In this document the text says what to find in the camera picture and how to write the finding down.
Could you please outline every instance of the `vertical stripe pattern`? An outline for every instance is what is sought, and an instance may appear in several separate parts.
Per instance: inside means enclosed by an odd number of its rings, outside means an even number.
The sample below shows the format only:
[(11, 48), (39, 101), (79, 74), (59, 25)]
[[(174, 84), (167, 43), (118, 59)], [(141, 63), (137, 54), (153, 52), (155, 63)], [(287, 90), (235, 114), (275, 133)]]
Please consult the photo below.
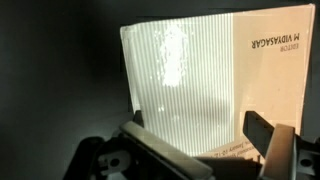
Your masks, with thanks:
[(134, 110), (190, 156), (234, 140), (232, 28), (222, 14), (121, 29)]

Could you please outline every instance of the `white book cover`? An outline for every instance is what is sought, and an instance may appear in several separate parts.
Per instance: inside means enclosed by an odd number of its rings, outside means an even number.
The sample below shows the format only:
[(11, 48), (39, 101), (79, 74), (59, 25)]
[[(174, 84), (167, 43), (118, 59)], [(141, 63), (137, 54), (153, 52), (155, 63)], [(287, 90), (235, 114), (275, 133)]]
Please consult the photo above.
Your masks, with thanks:
[(241, 131), (247, 110), (299, 134), (314, 11), (310, 4), (122, 27), (133, 110), (146, 130), (190, 156), (257, 154)]

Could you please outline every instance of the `dark background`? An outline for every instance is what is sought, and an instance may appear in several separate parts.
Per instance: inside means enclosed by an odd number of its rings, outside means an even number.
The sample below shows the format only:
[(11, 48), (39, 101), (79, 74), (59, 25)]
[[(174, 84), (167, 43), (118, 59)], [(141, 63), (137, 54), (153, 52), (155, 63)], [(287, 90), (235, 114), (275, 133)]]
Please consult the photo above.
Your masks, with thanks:
[[(120, 26), (310, 2), (0, 1), (0, 179), (62, 179), (81, 139), (109, 138), (131, 120)], [(308, 140), (320, 136), (316, 14), (303, 120)]]

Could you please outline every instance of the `black mechanical part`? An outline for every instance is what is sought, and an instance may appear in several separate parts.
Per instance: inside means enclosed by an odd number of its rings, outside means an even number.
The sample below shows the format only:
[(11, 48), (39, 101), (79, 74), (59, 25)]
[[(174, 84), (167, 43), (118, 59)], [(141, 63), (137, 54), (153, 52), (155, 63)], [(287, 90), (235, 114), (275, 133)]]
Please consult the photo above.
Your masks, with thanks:
[(245, 114), (243, 133), (262, 157), (266, 157), (274, 128), (255, 111), (247, 111)]

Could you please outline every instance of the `gray surface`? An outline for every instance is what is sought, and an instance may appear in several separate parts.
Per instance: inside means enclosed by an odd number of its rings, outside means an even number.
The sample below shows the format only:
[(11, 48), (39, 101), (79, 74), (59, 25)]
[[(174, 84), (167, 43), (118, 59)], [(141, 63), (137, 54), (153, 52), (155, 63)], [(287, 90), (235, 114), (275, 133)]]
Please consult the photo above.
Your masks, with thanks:
[[(61, 179), (82, 138), (108, 138), (132, 118), (120, 60), (121, 25), (296, 3), (2, 0), (0, 179)], [(318, 39), (317, 29), (304, 111), (310, 140), (320, 136)]]

